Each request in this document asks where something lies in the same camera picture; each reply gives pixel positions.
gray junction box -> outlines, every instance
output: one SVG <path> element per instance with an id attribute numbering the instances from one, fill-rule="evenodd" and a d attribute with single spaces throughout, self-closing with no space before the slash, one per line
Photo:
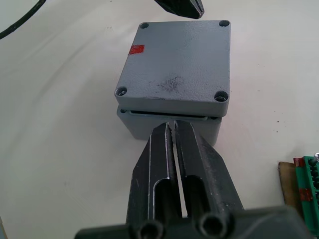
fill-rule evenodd
<path id="1" fill-rule="evenodd" d="M 181 119 L 214 144 L 228 108 L 229 68 L 228 21 L 142 23 L 115 90 L 117 114 L 135 138 Z"/>

white table surface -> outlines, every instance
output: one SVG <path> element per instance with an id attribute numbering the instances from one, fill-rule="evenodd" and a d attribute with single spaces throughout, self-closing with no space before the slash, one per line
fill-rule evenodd
<path id="1" fill-rule="evenodd" d="M 203 20 L 232 23 L 230 106 L 215 149 L 246 209 L 282 205 L 278 162 L 319 151 L 319 1 L 203 4 Z M 8 11 L 11 23 L 21 17 Z M 113 92 L 139 23 L 174 20 L 187 19 L 153 0 L 48 0 L 0 41 L 0 215 L 9 239 L 72 239 L 125 222 L 146 142 L 117 118 Z"/>

red label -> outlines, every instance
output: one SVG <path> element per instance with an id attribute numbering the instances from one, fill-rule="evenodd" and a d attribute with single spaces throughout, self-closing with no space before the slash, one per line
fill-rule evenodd
<path id="1" fill-rule="evenodd" d="M 132 45 L 129 55 L 142 53 L 144 51 L 144 45 Z"/>
<path id="2" fill-rule="evenodd" d="M 294 163 L 296 167 L 305 167 L 305 160 L 304 158 L 294 158 Z"/>
<path id="3" fill-rule="evenodd" d="M 302 202 L 311 202 L 313 200 L 313 195 L 309 188 L 300 188 L 299 193 L 300 193 L 300 200 Z"/>

screw hole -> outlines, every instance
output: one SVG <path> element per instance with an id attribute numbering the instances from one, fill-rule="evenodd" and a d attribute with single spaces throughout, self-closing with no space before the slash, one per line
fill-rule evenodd
<path id="1" fill-rule="evenodd" d="M 215 100 L 218 102 L 225 102 L 226 100 L 228 100 L 228 94 L 224 91 L 218 91 L 215 94 Z"/>
<path id="2" fill-rule="evenodd" d="M 148 28 L 149 24 L 146 22 L 141 23 L 140 28 L 144 29 L 144 28 Z"/>
<path id="3" fill-rule="evenodd" d="M 139 239 L 160 239 L 163 234 L 162 225 L 159 223 L 146 223 L 139 231 Z"/>
<path id="4" fill-rule="evenodd" d="M 216 216 L 206 216 L 201 222 L 201 231 L 205 236 L 223 237 L 226 233 L 225 225 Z"/>
<path id="5" fill-rule="evenodd" d="M 220 26 L 228 26 L 229 24 L 230 24 L 230 22 L 226 21 L 226 20 L 222 20 L 222 21 L 219 22 Z"/>
<path id="6" fill-rule="evenodd" d="M 116 89 L 115 94 L 117 96 L 123 96 L 126 94 L 127 91 L 128 91 L 128 89 L 126 89 L 126 87 L 119 87 Z"/>

black cable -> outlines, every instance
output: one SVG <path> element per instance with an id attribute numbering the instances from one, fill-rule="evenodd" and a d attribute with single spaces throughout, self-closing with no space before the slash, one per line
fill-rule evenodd
<path id="1" fill-rule="evenodd" d="M 15 30 L 17 30 L 19 27 L 21 27 L 26 21 L 30 19 L 39 9 L 42 7 L 42 5 L 45 3 L 46 0 L 39 0 L 37 4 L 31 8 L 30 11 L 28 11 L 22 18 L 20 18 L 18 21 L 16 21 L 14 24 L 12 24 L 10 27 L 8 27 L 6 30 L 0 33 L 0 40 L 9 34 L 13 33 Z"/>

